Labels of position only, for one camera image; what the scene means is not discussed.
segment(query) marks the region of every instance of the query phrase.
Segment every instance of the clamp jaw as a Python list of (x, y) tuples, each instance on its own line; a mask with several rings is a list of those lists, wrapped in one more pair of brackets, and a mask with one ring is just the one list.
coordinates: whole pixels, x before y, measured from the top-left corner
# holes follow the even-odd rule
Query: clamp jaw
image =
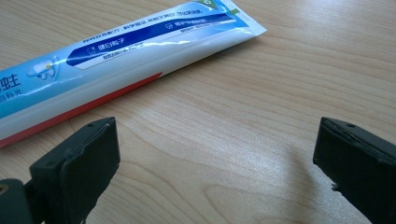
[(119, 165), (116, 120), (92, 122), (36, 161), (25, 185), (0, 180), (0, 223), (83, 223)]
[(396, 223), (396, 146), (354, 124), (322, 118), (314, 164), (370, 221)]

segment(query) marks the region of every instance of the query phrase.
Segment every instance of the table surface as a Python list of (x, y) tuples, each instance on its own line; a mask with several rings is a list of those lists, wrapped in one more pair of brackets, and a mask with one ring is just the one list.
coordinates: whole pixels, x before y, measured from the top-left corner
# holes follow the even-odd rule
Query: table surface
[[(0, 69), (184, 3), (1, 0)], [(235, 0), (264, 35), (0, 150), (0, 179), (117, 119), (89, 223), (369, 223), (312, 163), (321, 117), (396, 144), (394, 0)]]

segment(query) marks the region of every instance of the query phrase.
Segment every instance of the red stripe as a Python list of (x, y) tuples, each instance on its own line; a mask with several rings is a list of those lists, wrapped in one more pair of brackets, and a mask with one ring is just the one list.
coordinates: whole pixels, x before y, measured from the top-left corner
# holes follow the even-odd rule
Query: red stripe
[(154, 81), (155, 79), (160, 77), (162, 74), (163, 73), (159, 73), (159, 74), (154, 75), (152, 77), (148, 77), (146, 79), (138, 81), (138, 82), (136, 82), (136, 83), (134, 83), (134, 84), (132, 84), (130, 86), (122, 88), (122, 89), (120, 89), (118, 91), (113, 91), (113, 92), (109, 93), (108, 95), (102, 96), (102, 97), (100, 97), (100, 98), (98, 98), (96, 100), (93, 100), (93, 101), (85, 104), (85, 105), (81, 105), (81, 106), (76, 107), (76, 108), (74, 108), (72, 110), (64, 112), (63, 114), (58, 115), (58, 116), (56, 116), (56, 117), (54, 117), (52, 119), (48, 119), (48, 120), (46, 120), (44, 122), (41, 122), (41, 123), (31, 127), (31, 128), (23, 130), (23, 131), (21, 131), (19, 133), (15, 133), (15, 134), (11, 135), (10, 137), (7, 137), (7, 138), (5, 138), (3, 140), (0, 140), (0, 148), (1, 147), (6, 147), (6, 146), (8, 146), (8, 145), (10, 145), (12, 143), (20, 141), (23, 138), (25, 138), (25, 137), (27, 137), (29, 135), (32, 135), (34, 133), (41, 132), (41, 131), (49, 128), (50, 126), (53, 126), (55, 124), (59, 124), (61, 122), (64, 122), (67, 119), (71, 119), (71, 118), (73, 118), (73, 117), (75, 117), (75, 116), (77, 116), (79, 114), (82, 114), (82, 113), (84, 113), (84, 112), (86, 112), (86, 111), (88, 111), (90, 109), (93, 109), (93, 108), (95, 108), (95, 107), (97, 107), (99, 105), (102, 105), (102, 104), (104, 104), (104, 103), (106, 103), (106, 102), (108, 102), (108, 101), (110, 101), (110, 100), (112, 100), (114, 98), (117, 98), (117, 97), (119, 97), (119, 96), (121, 96), (121, 95), (123, 95), (123, 94), (125, 94), (125, 93), (127, 93), (129, 91), (132, 91), (132, 90), (134, 90), (134, 89), (136, 89), (138, 87), (146, 85), (146, 84), (150, 83), (151, 81)]

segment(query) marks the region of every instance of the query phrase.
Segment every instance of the wooden table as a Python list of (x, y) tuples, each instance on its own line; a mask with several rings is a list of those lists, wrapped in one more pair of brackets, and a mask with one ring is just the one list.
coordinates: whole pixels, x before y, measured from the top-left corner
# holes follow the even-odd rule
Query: wooden table
[[(0, 69), (183, 0), (1, 0)], [(312, 163), (321, 117), (396, 144), (394, 0), (235, 0), (268, 32), (0, 150), (0, 179), (118, 121), (89, 223), (368, 223)]]

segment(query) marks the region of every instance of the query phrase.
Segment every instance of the toothpaste tube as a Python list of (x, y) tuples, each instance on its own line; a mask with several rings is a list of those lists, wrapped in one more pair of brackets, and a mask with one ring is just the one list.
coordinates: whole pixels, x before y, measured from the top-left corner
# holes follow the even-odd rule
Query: toothpaste tube
[(0, 147), (266, 30), (231, 0), (195, 0), (0, 72)]

